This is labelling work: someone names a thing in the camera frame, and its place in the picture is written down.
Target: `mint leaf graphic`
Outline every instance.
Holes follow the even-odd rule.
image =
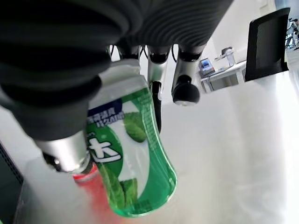
[[[126,198],[126,207],[137,202],[137,180],[136,178],[120,182]]]
[[[124,209],[125,195],[116,175],[105,165],[101,166],[100,173],[106,187],[110,206],[114,209]]]
[[[142,116],[138,112],[126,113],[123,123],[127,134],[137,142],[144,142],[146,140],[146,133],[144,130]]]

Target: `black cable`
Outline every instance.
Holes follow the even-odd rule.
[[[114,51],[114,45],[112,45],[112,49],[111,49],[111,53],[110,53],[110,57],[112,57],[113,51]]]
[[[173,46],[171,47],[171,54],[172,54],[172,58],[175,61],[175,63],[177,62],[177,59],[174,56],[174,52],[173,52]]]
[[[144,55],[145,55],[146,58],[148,59],[148,55],[147,55],[146,52],[145,52],[145,45],[144,45],[144,46],[141,46],[141,53],[140,53],[140,55],[142,54],[142,52],[144,52]]]

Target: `plastic bottle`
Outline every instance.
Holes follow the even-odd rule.
[[[136,64],[128,64],[102,74],[104,86],[90,102],[86,134],[110,207],[139,217],[171,198],[177,176],[159,138],[147,82]]]
[[[96,164],[93,164],[88,174],[73,175],[73,179],[88,194],[90,209],[99,223],[125,224],[124,218],[116,215],[109,207],[103,180]]]

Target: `bottle label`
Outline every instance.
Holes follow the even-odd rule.
[[[176,176],[164,154],[154,116],[148,88],[88,112],[88,146],[116,212],[149,212],[174,191]]]

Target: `desk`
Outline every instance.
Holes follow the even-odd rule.
[[[246,61],[244,62],[240,62],[238,64],[235,64],[234,66],[230,67],[229,69],[217,73],[215,75],[211,75],[209,77],[203,78],[201,80],[201,83],[204,85],[206,92],[209,93],[211,91],[213,91],[213,88],[211,86],[211,82],[224,78],[224,77],[228,77],[231,76],[233,74],[236,74],[237,80],[238,80],[238,84],[244,83],[244,77],[242,74],[242,71],[246,68]]]
[[[163,107],[162,143],[178,174],[151,214],[105,222],[67,174],[28,164],[15,224],[298,224],[299,77],[246,82]]]

